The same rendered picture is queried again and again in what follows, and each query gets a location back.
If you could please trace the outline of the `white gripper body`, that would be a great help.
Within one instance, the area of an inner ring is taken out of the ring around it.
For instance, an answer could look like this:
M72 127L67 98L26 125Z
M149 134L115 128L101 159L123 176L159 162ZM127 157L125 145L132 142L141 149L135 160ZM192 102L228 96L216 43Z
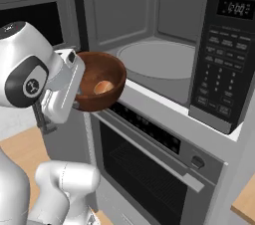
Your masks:
M76 57L72 68L66 64L64 67L67 71L61 80L54 82L52 87L46 88L41 101L42 113L54 123L67 121L85 71L85 64L79 57Z

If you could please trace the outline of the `brown wooden bowl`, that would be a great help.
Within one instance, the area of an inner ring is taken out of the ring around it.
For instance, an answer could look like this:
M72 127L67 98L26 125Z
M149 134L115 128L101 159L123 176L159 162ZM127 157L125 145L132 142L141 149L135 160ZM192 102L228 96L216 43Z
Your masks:
M125 65L117 57L103 52L81 52L78 56L85 63L80 90L76 95L78 110L97 112L107 109L121 96L127 78ZM109 81L113 88L102 94L95 94L95 86L101 81Z

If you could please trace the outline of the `grey microwave door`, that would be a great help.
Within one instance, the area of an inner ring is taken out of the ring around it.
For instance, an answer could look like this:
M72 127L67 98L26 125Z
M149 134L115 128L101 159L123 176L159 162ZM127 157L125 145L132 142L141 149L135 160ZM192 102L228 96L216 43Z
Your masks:
M16 21L30 23L55 50L81 48L75 0L0 0L0 28Z

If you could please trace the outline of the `black glass oven door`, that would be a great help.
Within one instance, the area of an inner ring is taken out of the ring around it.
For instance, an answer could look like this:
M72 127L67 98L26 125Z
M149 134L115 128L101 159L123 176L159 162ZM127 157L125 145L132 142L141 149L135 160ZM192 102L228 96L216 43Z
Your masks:
M134 132L153 143L144 134L117 119L101 115L118 129ZM97 165L104 178L139 214L135 225L205 225L213 185L188 173L204 184L197 193L158 165L139 149L92 116Z

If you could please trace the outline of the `grey microwave turntable plate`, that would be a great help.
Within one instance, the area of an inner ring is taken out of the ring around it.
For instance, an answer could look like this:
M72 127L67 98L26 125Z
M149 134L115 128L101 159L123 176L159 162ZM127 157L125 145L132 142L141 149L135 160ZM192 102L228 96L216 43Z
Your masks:
M167 41L138 42L117 53L130 71L157 79L190 78L194 55L193 47Z

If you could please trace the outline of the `microwave start button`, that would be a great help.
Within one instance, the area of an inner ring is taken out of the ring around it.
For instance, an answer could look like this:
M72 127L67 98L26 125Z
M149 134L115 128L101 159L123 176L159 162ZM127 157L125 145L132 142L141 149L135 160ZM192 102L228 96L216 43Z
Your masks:
M225 115L227 117L230 117L230 115L231 115L231 109L226 107L226 106L219 105L218 108L217 108L217 111L220 114L223 114L223 115Z

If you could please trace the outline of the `dark grey microwave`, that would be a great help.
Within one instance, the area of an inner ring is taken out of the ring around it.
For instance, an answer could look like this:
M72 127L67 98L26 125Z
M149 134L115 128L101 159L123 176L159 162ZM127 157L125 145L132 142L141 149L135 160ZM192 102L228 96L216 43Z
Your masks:
M138 42L195 49L191 77L129 80L188 109L224 132L245 117L255 84L255 0L85 0L90 48L117 55ZM230 117L217 111L231 109Z

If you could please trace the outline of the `grey appliance cupboard housing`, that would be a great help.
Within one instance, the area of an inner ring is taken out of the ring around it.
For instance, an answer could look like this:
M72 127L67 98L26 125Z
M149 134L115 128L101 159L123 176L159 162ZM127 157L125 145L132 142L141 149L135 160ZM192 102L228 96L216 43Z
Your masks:
M187 108L132 81L126 81L120 101L225 161L227 165L220 177L206 225L248 225L231 207L255 175L255 94L244 122L229 135L192 118ZM66 123L44 137L51 158L94 161L94 151L87 147L86 125L89 117L87 113L73 110Z

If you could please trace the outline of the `steel built-in oven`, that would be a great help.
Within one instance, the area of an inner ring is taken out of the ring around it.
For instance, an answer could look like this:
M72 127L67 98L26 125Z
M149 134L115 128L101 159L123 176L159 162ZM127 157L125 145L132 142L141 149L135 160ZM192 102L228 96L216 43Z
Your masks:
M132 225L205 225L224 161L124 103L91 114L103 186Z

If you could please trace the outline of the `grey oven knob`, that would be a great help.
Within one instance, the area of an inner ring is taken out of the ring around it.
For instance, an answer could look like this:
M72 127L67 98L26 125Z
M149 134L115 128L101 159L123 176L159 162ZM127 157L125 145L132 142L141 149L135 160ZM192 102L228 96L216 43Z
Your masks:
M191 158L191 164L197 168L197 169L200 169L202 167L205 166L205 162L204 160L200 157L200 156L197 156L197 155L194 155L192 158Z

